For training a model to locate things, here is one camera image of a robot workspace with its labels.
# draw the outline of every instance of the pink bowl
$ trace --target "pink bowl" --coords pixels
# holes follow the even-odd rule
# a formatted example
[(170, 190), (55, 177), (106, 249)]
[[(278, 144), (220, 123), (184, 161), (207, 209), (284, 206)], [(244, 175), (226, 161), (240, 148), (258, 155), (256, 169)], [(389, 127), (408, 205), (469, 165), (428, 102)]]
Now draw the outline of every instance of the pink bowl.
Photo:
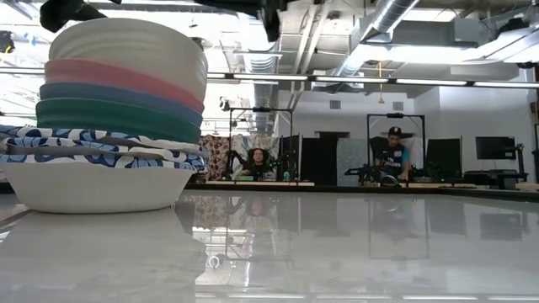
[(45, 64), (45, 82), (80, 82), (127, 88), (172, 99), (204, 112), (204, 103), (170, 82), (130, 69), (82, 59), (57, 59)]

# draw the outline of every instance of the blue and white patterned plate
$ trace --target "blue and white patterned plate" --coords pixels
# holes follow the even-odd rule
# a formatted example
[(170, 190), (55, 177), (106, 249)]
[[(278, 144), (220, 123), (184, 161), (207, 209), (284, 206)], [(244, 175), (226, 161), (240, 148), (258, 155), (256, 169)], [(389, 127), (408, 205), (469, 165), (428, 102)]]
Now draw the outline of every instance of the blue and white patterned plate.
[(98, 142), (112, 146), (153, 147), (170, 151), (180, 151), (208, 158), (208, 151), (199, 145), (168, 140), (153, 140), (146, 136), (127, 135), (105, 130), (46, 129), (0, 125), (0, 139), (7, 137), (64, 138), (88, 142)]
[(91, 141), (80, 141), (64, 138), (21, 137), (7, 138), (0, 147), (7, 150), (7, 154), (15, 155), (102, 155), (115, 154), (119, 156), (141, 157), (147, 160), (165, 160), (171, 162), (187, 162), (193, 166), (197, 173), (206, 171), (207, 162), (201, 156), (187, 154), (182, 151), (170, 151), (157, 148), (111, 146)]
[(191, 170), (196, 168), (189, 162), (170, 162), (164, 160), (145, 159), (141, 157), (119, 156), (114, 154), (91, 156), (51, 156), (51, 155), (6, 155), (0, 154), (2, 163), (88, 163), (111, 168), (147, 168), (163, 167), (173, 169)]

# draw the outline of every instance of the white wall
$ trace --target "white wall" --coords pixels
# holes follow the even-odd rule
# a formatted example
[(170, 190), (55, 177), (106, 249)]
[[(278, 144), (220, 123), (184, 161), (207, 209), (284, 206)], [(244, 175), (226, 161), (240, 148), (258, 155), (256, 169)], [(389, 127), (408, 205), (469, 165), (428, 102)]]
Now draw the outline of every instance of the white wall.
[[(394, 113), (392, 102), (404, 102), (405, 114), (414, 113), (414, 100), (408, 99), (405, 93), (384, 93), (384, 104), (380, 104), (380, 94), (372, 93), (365, 96), (363, 93), (337, 93), (331, 95), (320, 92), (305, 92), (299, 100), (294, 111), (293, 124), (294, 132), (298, 132), (305, 137), (315, 137), (319, 131), (345, 131), (350, 133), (352, 138), (366, 138), (366, 116), (367, 114), (387, 114)], [(290, 93), (281, 91), (279, 100), (280, 107), (284, 108), (288, 104)], [(330, 100), (340, 100), (341, 109), (330, 109)], [(279, 118), (276, 122), (275, 130), (278, 136), (288, 136), (290, 125)], [(376, 136), (394, 125), (401, 126), (403, 131), (418, 133), (421, 129), (408, 119), (389, 120), (380, 119), (372, 128), (371, 136)]]
[[(525, 82), (524, 72), (512, 81)], [(462, 136), (464, 171), (518, 169), (517, 161), (478, 160), (475, 146), (476, 136), (514, 136), (516, 143), (525, 146), (525, 170), (533, 181), (532, 95), (534, 91), (525, 89), (433, 88), (415, 99), (415, 111), (427, 115), (427, 138)]]

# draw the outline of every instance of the woman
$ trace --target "woman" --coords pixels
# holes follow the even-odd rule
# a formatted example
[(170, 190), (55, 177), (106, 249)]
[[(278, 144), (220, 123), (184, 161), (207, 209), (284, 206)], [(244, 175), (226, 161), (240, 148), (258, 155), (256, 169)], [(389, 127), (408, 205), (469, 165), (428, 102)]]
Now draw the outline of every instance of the woman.
[(263, 180), (265, 173), (273, 172), (267, 163), (269, 157), (269, 153), (262, 148), (249, 150), (247, 166), (239, 173), (239, 176), (252, 176), (254, 180)]

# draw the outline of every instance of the green bowl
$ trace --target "green bowl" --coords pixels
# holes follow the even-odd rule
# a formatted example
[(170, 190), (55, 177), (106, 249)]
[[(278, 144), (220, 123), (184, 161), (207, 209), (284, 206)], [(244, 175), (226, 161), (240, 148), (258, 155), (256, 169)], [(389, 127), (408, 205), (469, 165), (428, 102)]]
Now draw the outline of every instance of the green bowl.
[(85, 98), (50, 98), (35, 106), (43, 128), (107, 130), (152, 139), (197, 143), (198, 126), (155, 109)]

